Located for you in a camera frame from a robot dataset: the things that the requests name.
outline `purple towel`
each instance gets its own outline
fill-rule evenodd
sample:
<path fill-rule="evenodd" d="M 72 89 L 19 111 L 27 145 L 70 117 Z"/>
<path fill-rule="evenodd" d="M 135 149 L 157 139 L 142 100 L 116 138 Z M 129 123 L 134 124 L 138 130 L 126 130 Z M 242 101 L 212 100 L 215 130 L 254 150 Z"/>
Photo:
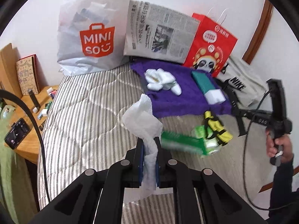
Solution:
<path fill-rule="evenodd" d="M 152 100 L 153 115 L 157 118 L 187 114 L 203 115 L 204 112 L 209 109 L 218 115 L 231 114 L 231 103 L 229 100 L 217 105 L 208 105 L 204 94 L 192 78 L 191 72 L 194 69 L 170 62 L 145 58 L 136 58 L 134 62 L 130 64 L 130 67 L 143 77 L 144 80 L 144 73 L 147 69 L 162 68 L 164 71 L 170 72 L 180 85 L 182 89 L 182 94 L 180 96 L 176 96 L 170 90 L 160 90 L 158 92 L 151 90 L 147 91 L 146 95 Z M 206 73 L 215 88 L 219 88 L 209 73 L 202 70 L 200 72 Z"/>

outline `cord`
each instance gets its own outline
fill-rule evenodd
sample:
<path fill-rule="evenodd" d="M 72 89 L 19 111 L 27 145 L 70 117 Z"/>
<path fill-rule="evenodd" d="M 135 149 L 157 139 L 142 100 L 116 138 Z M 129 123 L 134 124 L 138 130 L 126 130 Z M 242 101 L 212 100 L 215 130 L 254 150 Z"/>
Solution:
<path fill-rule="evenodd" d="M 40 147 L 41 147 L 41 158 L 42 158 L 42 167 L 43 167 L 43 172 L 44 172 L 44 186 L 46 189 L 46 194 L 47 194 L 47 199 L 48 202 L 50 203 L 50 195 L 49 195 L 49 190 L 48 190 L 48 183 L 47 183 L 47 173 L 46 173 L 46 157 L 45 157 L 45 153 L 44 153 L 44 142 L 42 140 L 37 122 L 35 121 L 34 116 L 32 115 L 30 109 L 28 108 L 28 106 L 21 100 L 19 99 L 17 96 L 15 96 L 14 94 L 6 91 L 6 90 L 2 90 L 0 89 L 0 98 L 3 99 L 8 99 L 12 102 L 14 102 L 15 104 L 17 104 L 18 106 L 21 107 L 21 109 L 24 110 L 24 112 L 28 115 L 29 119 L 31 120 L 33 127 L 37 133 L 37 137 L 39 139 L 39 143 L 40 143 Z"/>
<path fill-rule="evenodd" d="M 246 194 L 246 197 L 248 199 L 248 201 L 250 202 L 250 204 L 252 204 L 253 207 L 255 207 L 256 209 L 259 209 L 259 210 L 262 210 L 262 211 L 276 211 L 276 210 L 279 210 L 279 209 L 282 209 L 282 208 L 285 208 L 291 204 L 293 204 L 293 202 L 287 204 L 287 205 L 284 205 L 284 206 L 281 206 L 281 207 L 277 207 L 277 208 L 261 208 L 261 207 L 258 207 L 257 205 L 255 205 L 252 200 L 249 198 L 249 194 L 248 194 L 248 191 L 247 191 L 247 186 L 246 186 L 246 176 L 245 176 L 245 153 L 246 153 L 246 146 L 247 146 L 247 139 L 248 139 L 248 134 L 249 134 L 249 129 L 250 129 L 250 126 L 255 118 L 255 115 L 256 115 L 256 112 L 258 111 L 258 109 L 260 108 L 262 102 L 264 101 L 264 99 L 266 98 L 266 96 L 271 92 L 271 90 L 269 90 L 268 92 L 266 92 L 262 98 L 262 100 L 260 101 L 258 107 L 256 108 L 253 116 L 252 116 L 252 119 L 250 120 L 250 123 L 249 123 L 249 126 L 248 126 L 248 130 L 247 130 L 247 134 L 246 134 L 246 137 L 245 137 L 245 142 L 244 142 L 244 151 L 243 151 L 243 184 L 244 184 L 244 190 L 245 190 L 245 194 Z"/>

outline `bed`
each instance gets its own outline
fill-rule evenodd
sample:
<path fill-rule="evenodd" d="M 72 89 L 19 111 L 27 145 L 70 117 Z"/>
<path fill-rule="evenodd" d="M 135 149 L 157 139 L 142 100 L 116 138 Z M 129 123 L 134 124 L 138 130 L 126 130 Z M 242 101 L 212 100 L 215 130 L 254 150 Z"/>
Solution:
<path fill-rule="evenodd" d="M 123 113 L 143 93 L 140 80 L 125 64 L 110 71 L 64 77 L 45 124 L 47 179 L 50 198 L 55 198 L 84 170 L 109 168 L 136 145 L 136 137 L 123 125 Z M 172 151 L 173 158 L 189 168 L 213 169 L 243 199 L 242 152 L 244 137 L 234 117 L 222 115 L 234 138 L 212 156 Z M 202 116 L 161 118 L 166 130 L 190 134 L 203 124 Z M 272 167 L 266 155 L 264 127 L 253 124 L 246 153 L 246 178 L 253 199 L 265 184 Z M 38 198 L 41 209 L 47 204 L 41 154 L 38 160 Z M 173 195 L 150 195 L 123 205 L 122 223 L 174 223 Z"/>

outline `yellow toy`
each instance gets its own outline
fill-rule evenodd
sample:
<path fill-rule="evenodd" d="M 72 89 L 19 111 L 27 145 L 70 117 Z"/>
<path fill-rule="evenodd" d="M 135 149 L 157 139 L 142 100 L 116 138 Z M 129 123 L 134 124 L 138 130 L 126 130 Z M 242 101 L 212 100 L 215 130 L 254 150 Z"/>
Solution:
<path fill-rule="evenodd" d="M 232 134 L 230 134 L 223 126 L 222 121 L 216 116 L 212 115 L 211 111 L 206 111 L 204 113 L 204 129 L 207 137 L 207 127 L 209 126 L 213 135 L 207 137 L 207 139 L 217 138 L 219 145 L 225 146 L 232 138 Z"/>

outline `hand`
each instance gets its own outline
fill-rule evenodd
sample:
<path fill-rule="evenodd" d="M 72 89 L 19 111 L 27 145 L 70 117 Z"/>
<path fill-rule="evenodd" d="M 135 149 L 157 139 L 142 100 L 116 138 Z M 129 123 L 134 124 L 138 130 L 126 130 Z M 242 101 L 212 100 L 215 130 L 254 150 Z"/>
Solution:
<path fill-rule="evenodd" d="M 277 149 L 274 147 L 274 142 L 270 136 L 269 130 L 266 130 L 266 135 L 267 135 L 267 139 L 266 139 L 267 155 L 269 157 L 274 157 L 275 154 L 277 153 Z M 281 162 L 285 163 L 285 162 L 292 161 L 293 147 L 289 136 L 283 135 L 282 137 L 275 139 L 275 144 L 284 146 L 283 154 L 281 156 Z"/>

